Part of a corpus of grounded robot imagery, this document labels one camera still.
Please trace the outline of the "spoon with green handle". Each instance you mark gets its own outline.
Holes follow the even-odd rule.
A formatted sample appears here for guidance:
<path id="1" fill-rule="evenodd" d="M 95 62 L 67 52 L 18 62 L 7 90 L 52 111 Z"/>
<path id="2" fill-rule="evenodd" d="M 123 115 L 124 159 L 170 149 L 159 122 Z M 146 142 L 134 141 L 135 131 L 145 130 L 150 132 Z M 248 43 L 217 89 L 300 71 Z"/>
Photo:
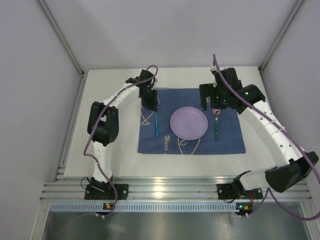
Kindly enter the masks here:
<path id="1" fill-rule="evenodd" d="M 220 135 L 219 115 L 220 115 L 221 110 L 218 108 L 213 108 L 212 112 L 213 112 L 214 118 L 215 118 L 214 137 L 215 137 L 215 140 L 218 141 L 219 135 Z"/>

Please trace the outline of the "blue plastic fork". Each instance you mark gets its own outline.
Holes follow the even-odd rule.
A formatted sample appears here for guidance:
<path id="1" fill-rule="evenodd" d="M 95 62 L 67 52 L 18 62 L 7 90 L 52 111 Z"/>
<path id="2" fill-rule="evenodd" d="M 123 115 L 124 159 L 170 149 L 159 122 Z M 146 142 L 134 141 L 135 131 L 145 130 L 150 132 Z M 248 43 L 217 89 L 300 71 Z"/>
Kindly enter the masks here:
<path id="1" fill-rule="evenodd" d="M 158 124 L 158 109 L 159 109 L 159 103 L 160 103 L 160 100 L 159 98 L 157 97 L 156 99 L 156 111 L 154 112 L 154 115 L 155 115 L 155 136 L 157 137 L 159 135 L 159 124 Z"/>

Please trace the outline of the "purple plastic plate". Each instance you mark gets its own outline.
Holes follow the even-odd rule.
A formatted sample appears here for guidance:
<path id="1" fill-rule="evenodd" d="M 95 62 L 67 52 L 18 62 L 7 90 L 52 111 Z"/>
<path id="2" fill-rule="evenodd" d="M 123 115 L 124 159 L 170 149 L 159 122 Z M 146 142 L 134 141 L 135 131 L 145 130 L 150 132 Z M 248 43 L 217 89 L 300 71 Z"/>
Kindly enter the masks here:
<path id="1" fill-rule="evenodd" d="M 208 119 L 199 109 L 185 106 L 177 109 L 170 117 L 170 128 L 180 139 L 193 141 L 201 138 L 208 130 Z"/>

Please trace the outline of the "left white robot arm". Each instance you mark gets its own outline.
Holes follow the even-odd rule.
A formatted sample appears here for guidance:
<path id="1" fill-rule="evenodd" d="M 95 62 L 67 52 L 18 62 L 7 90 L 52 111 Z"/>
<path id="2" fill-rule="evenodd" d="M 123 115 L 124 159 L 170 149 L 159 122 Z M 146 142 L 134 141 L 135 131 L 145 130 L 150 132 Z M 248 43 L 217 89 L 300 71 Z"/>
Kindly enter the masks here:
<path id="1" fill-rule="evenodd" d="M 147 71 L 126 80 L 122 88 L 107 100 L 95 101 L 91 105 L 87 125 L 90 137 L 83 153 L 95 161 L 94 180 L 108 183 L 113 176 L 107 149 L 119 133 L 119 112 L 138 98 L 144 109 L 156 112 L 159 105 L 156 84 L 156 77 Z"/>

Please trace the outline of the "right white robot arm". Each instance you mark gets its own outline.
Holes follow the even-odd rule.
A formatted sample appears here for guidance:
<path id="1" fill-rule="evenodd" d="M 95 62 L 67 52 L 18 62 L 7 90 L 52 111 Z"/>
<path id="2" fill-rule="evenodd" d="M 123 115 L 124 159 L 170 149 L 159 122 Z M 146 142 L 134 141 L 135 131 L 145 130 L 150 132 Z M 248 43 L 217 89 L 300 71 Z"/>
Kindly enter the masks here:
<path id="1" fill-rule="evenodd" d="M 207 98 L 213 109 L 235 109 L 256 131 L 272 156 L 272 164 L 265 169 L 245 171 L 234 178 L 234 183 L 245 191 L 258 188 L 272 188 L 283 193 L 293 185 L 305 179 L 311 167 L 304 156 L 308 156 L 313 165 L 319 157 L 313 151 L 299 151 L 284 133 L 282 125 L 275 118 L 266 98 L 253 84 L 238 89 L 237 93 L 247 102 L 263 112 L 260 115 L 238 99 L 227 87 L 214 86 L 212 83 L 199 86 L 201 108 L 207 110 Z"/>

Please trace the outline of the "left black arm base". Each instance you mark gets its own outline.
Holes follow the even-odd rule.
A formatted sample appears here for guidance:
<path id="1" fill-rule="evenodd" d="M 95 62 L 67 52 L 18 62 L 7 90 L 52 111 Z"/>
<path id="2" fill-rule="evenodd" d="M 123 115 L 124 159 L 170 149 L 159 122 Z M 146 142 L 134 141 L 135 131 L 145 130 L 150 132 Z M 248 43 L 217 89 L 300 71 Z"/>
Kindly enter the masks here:
<path id="1" fill-rule="evenodd" d="M 115 190 L 111 183 L 105 183 L 95 180 L 94 177 L 83 177 L 80 186 L 85 190 L 85 200 L 115 200 L 116 194 L 118 200 L 126 200 L 129 194 L 128 184 L 114 184 Z"/>

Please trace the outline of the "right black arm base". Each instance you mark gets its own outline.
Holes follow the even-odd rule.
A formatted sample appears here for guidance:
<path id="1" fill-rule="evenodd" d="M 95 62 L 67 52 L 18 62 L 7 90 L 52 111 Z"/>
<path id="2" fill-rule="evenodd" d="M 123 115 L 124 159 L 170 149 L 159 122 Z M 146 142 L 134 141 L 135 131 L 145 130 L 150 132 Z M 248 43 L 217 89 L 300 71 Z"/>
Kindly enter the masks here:
<path id="1" fill-rule="evenodd" d="M 217 184 L 218 199 L 226 203 L 232 203 L 234 200 L 250 200 L 251 197 L 253 197 L 254 200 L 261 200 L 264 197 L 261 188 L 245 190 L 240 182 L 240 177 L 249 172 L 250 171 L 245 171 L 241 173 L 230 183 Z"/>

